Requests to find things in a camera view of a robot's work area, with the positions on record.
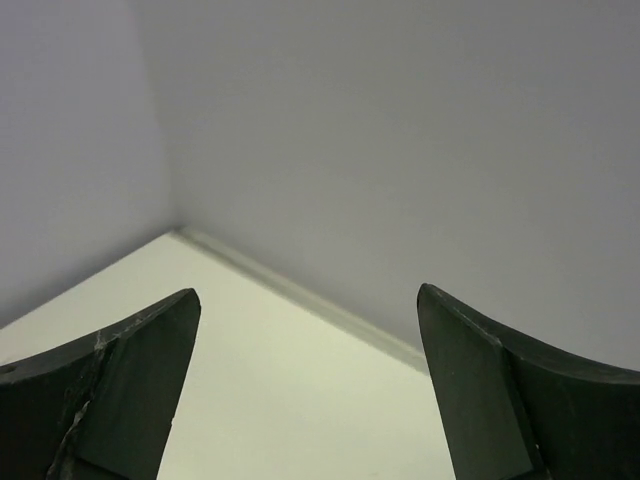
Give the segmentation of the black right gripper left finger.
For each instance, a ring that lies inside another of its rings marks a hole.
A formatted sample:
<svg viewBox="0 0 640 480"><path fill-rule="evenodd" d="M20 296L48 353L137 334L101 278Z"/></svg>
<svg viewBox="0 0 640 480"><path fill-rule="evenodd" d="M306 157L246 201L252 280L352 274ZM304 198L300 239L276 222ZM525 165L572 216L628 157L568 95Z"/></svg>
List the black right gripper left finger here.
<svg viewBox="0 0 640 480"><path fill-rule="evenodd" d="M156 478L200 315L196 291L183 289L2 365L2 478Z"/></svg>

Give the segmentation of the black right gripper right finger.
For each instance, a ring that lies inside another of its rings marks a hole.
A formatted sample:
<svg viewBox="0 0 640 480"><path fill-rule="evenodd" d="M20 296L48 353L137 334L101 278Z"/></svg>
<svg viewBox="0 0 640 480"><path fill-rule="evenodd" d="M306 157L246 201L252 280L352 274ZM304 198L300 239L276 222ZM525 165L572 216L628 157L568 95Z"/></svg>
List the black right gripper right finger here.
<svg viewBox="0 0 640 480"><path fill-rule="evenodd" d="M417 313L456 478L638 478L638 372L553 347L432 284Z"/></svg>

